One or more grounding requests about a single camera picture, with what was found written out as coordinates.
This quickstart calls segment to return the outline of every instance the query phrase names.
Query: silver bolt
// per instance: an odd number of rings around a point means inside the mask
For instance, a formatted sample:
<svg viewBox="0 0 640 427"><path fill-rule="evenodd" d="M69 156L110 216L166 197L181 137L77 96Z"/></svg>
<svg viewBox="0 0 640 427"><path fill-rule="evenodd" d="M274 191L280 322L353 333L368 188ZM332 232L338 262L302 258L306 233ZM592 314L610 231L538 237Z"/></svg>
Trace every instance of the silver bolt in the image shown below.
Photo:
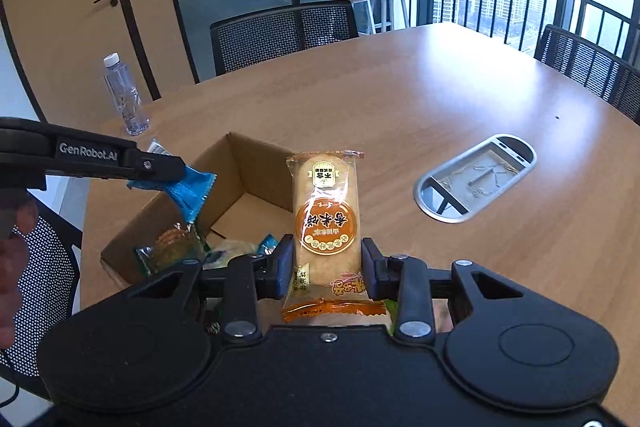
<svg viewBox="0 0 640 427"><path fill-rule="evenodd" d="M422 321L408 321L400 324L400 333L418 339L431 333L431 326Z"/></svg>
<svg viewBox="0 0 640 427"><path fill-rule="evenodd" d="M335 342L338 340L338 335L335 333L320 333L320 340L323 342Z"/></svg>
<svg viewBox="0 0 640 427"><path fill-rule="evenodd" d="M233 321L225 326L225 333L232 337L248 337L255 333L255 325L248 321Z"/></svg>

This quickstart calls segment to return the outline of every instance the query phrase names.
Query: black office chair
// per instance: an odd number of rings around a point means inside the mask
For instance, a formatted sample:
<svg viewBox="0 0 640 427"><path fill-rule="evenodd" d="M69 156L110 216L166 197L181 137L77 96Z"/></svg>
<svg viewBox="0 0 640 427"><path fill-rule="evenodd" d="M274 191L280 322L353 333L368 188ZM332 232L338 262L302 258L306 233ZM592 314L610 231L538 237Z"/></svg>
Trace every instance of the black office chair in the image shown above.
<svg viewBox="0 0 640 427"><path fill-rule="evenodd" d="M0 357L0 377L49 399L36 366L36 351L46 331L71 316L80 279L72 247L81 248L82 232L40 201L35 201L39 216L33 231L22 235L14 228L14 233L26 241L30 257L18 280L22 308L15 317L14 345L7 349L15 372L6 365L4 357Z"/></svg>
<svg viewBox="0 0 640 427"><path fill-rule="evenodd" d="M349 1L309 2L214 22L216 74L358 36Z"/></svg>
<svg viewBox="0 0 640 427"><path fill-rule="evenodd" d="M640 124L640 71L587 39L549 24L534 58L574 79Z"/></svg>

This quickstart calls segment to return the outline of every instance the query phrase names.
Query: white bottle cap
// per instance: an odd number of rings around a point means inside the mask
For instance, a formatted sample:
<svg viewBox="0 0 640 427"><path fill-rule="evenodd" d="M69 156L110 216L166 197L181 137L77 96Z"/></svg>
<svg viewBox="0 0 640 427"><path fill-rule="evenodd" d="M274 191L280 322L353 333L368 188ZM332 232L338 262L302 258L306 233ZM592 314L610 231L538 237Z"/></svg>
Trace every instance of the white bottle cap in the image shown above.
<svg viewBox="0 0 640 427"><path fill-rule="evenodd" d="M110 68L114 64L117 64L119 61L120 61L120 57L118 57L118 54L117 53L113 53L113 54L109 55L108 57L104 57L104 67L105 68Z"/></svg>

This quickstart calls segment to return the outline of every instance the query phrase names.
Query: wooden table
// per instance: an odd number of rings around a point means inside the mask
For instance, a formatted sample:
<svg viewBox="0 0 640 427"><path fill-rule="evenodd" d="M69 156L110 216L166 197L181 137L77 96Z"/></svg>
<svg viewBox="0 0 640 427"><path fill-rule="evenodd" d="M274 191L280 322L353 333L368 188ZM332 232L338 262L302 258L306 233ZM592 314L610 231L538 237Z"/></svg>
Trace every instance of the wooden table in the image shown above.
<svg viewBox="0 0 640 427"><path fill-rule="evenodd" d="M444 23L263 62L148 110L140 145L156 136L186 162L228 131L294 151L364 151L364 235L432 267L473 259L603 324L621 354L605 405L640 423L640 129L574 81ZM412 197L418 177L499 132L536 149L533 171L466 223L423 214ZM92 181L82 306L117 291L99 252L152 195Z"/></svg>

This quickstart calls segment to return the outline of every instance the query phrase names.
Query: clear plastic bottle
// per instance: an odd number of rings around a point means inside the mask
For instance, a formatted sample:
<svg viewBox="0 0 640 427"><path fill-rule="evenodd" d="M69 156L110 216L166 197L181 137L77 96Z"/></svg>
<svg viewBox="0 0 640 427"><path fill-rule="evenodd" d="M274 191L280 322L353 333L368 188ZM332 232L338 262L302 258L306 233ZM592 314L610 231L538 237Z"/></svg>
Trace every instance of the clear plastic bottle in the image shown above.
<svg viewBox="0 0 640 427"><path fill-rule="evenodd" d="M136 136L146 131L149 127L149 117L142 109L129 67L120 61L117 53L104 57L104 67L104 80L111 91L116 109L122 115L127 133L129 136Z"/></svg>

